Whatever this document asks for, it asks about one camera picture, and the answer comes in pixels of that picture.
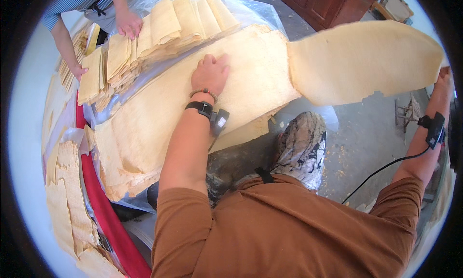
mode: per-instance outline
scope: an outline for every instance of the man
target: man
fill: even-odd
[[[130,1],[54,0],[46,9],[42,23],[50,30],[58,51],[79,81],[88,68],[82,68],[77,61],[71,36],[61,19],[61,13],[78,10],[85,13],[85,18],[97,23],[105,32],[110,33],[116,28],[119,34],[128,35],[133,40],[140,33],[143,21],[140,16],[130,12],[127,5]]]
[[[214,104],[229,68],[205,55],[191,102]],[[441,70],[426,114],[449,117],[452,88]],[[212,210],[206,185],[209,120],[196,106],[174,130],[159,181],[152,277],[399,277],[416,239],[424,188],[440,145],[403,161],[369,214],[309,190],[324,157],[320,115],[302,113],[279,138],[271,175],[244,177]],[[407,155],[427,148],[419,127]]]

